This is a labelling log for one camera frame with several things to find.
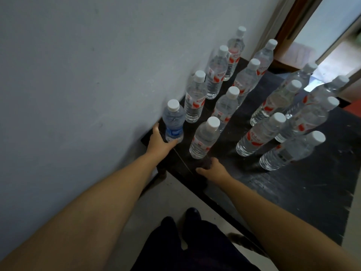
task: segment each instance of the blue label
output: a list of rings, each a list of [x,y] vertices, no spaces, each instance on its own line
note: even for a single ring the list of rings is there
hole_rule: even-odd
[[[168,134],[170,136],[179,136],[183,133],[183,127],[181,127],[180,129],[176,129],[176,130],[171,130],[167,127],[167,130]]]

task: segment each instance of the white bottle cap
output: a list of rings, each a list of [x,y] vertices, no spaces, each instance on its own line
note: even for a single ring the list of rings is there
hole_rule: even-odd
[[[205,79],[205,73],[202,70],[197,70],[196,73],[194,74],[193,80],[196,83],[204,83],[204,79]]]
[[[241,27],[238,27],[237,29],[237,36],[238,37],[243,37],[244,33],[246,32],[246,28],[241,26]]]
[[[209,132],[215,132],[220,124],[221,122],[217,117],[209,117],[205,123],[205,127]]]
[[[288,86],[286,87],[286,89],[288,91],[294,92],[296,93],[297,91],[299,91],[302,87],[302,84],[299,80],[292,80],[292,82],[290,82],[288,84]]]
[[[316,63],[309,62],[302,68],[302,71],[306,73],[313,73],[317,68],[318,65]]]
[[[274,113],[270,118],[270,123],[274,125],[281,125],[286,122],[286,117],[279,112]]]
[[[247,67],[251,70],[257,70],[260,64],[261,62],[258,59],[251,59]]]
[[[306,135],[306,141],[310,143],[310,145],[316,146],[326,141],[326,137],[320,131],[312,131],[311,133]]]
[[[347,84],[349,81],[350,81],[350,79],[347,78],[346,76],[339,75],[339,76],[337,76],[335,79],[332,80],[332,83],[333,83],[335,86],[342,87],[342,86],[344,86],[345,84]]]
[[[218,50],[218,56],[226,57],[228,54],[228,47],[226,45],[221,45]]]
[[[271,39],[271,40],[269,40],[269,41],[267,42],[266,48],[269,49],[269,50],[274,50],[274,49],[276,48],[277,44],[278,44],[278,43],[277,43],[276,40]]]
[[[168,110],[170,112],[176,112],[179,109],[179,102],[175,99],[168,101]]]
[[[239,89],[238,87],[235,86],[231,86],[230,88],[228,88],[226,92],[226,96],[231,100],[237,99],[238,95],[239,95]]]
[[[340,101],[337,100],[335,97],[327,97],[327,99],[323,100],[320,104],[324,109],[330,111],[336,106],[338,106],[339,103]]]

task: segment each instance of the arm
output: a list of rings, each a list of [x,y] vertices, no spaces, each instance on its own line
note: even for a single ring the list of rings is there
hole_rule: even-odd
[[[1,263],[0,270],[101,270],[156,165],[177,144],[153,127],[147,152],[72,201]]]
[[[196,171],[228,195],[279,270],[360,270],[340,246],[233,179],[216,158]]]

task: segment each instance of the table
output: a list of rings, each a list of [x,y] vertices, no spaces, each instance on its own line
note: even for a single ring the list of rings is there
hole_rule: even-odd
[[[209,167],[210,157],[217,157],[232,177],[341,245],[361,166],[361,119],[358,117],[337,107],[324,124],[315,128],[325,134],[326,141],[311,156],[276,171],[265,171],[257,165],[259,157],[278,145],[276,140],[249,157],[239,156],[235,146],[251,128],[253,112],[283,81],[266,72],[232,116],[208,155],[201,160],[191,157],[189,147],[197,127],[211,116],[218,98],[232,86],[236,74],[247,63],[240,60],[236,72],[223,83],[219,95],[214,100],[206,100],[201,118],[196,123],[184,123],[182,143],[160,163],[159,170],[166,169],[246,238],[262,247],[228,197],[195,172],[197,167]],[[295,101],[306,94],[306,91],[301,91]],[[159,129],[165,133],[162,120]],[[145,145],[148,145],[150,135],[151,130],[142,138]]]

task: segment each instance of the plastic water bottle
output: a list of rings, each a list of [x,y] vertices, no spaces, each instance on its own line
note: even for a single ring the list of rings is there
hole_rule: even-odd
[[[196,71],[192,83],[186,89],[184,111],[186,112],[186,121],[188,123],[195,123],[201,117],[205,95],[207,95],[204,78],[204,71]]]
[[[340,75],[330,83],[317,86],[308,95],[306,95],[302,101],[299,101],[297,104],[291,106],[286,113],[286,118],[289,119],[297,114],[305,105],[320,103],[327,97],[336,97],[342,91],[341,88],[349,81],[349,78]]]
[[[233,86],[239,89],[237,98],[238,107],[241,106],[248,93],[250,93],[258,84],[259,79],[257,76],[257,69],[259,68],[259,64],[259,60],[251,59],[248,66],[239,72],[234,80]]]
[[[214,99],[221,89],[224,76],[227,72],[228,47],[221,45],[218,50],[218,54],[209,62],[208,70],[206,72],[205,84],[207,86],[207,99]]]
[[[218,128],[219,132],[222,132],[227,123],[231,119],[233,113],[237,110],[237,97],[239,89],[235,86],[228,88],[225,95],[221,96],[215,104],[212,116],[217,117],[221,124]]]
[[[236,69],[238,61],[241,57],[242,51],[245,48],[243,42],[243,35],[246,32],[245,27],[238,27],[236,36],[227,42],[228,46],[228,69],[224,76],[224,81],[228,81]]]
[[[300,81],[292,80],[287,86],[280,86],[261,104],[250,118],[250,124],[254,126],[264,118],[268,118],[276,112],[283,112],[293,103],[296,93],[300,90]]]
[[[266,46],[263,49],[261,49],[255,54],[254,58],[258,59],[261,62],[261,65],[257,70],[259,80],[266,73],[266,70],[273,62],[273,50],[276,48],[276,46],[277,46],[277,41],[271,39],[267,42]]]
[[[186,113],[177,100],[170,100],[163,111],[163,121],[166,126],[165,139],[170,142],[178,139],[178,143],[183,141],[183,124]]]
[[[210,148],[215,144],[219,135],[220,121],[216,117],[209,117],[208,120],[197,128],[194,134],[189,152],[194,159],[202,159],[207,155]]]
[[[291,162],[308,157],[312,154],[315,146],[324,141],[326,141],[326,137],[319,131],[295,137],[268,151],[260,158],[259,164],[266,170],[277,170]]]
[[[292,80],[297,80],[302,84],[301,89],[304,89],[310,83],[310,77],[317,67],[316,63],[307,63],[301,70],[291,73],[279,88],[286,87]]]
[[[271,117],[262,120],[247,132],[237,143],[236,150],[241,156],[249,156],[256,152],[262,145],[272,140],[286,121],[282,113],[274,113]]]
[[[276,136],[276,140],[282,143],[323,124],[327,121],[328,112],[339,103],[335,97],[327,97],[319,104],[306,105],[299,113],[287,120]]]

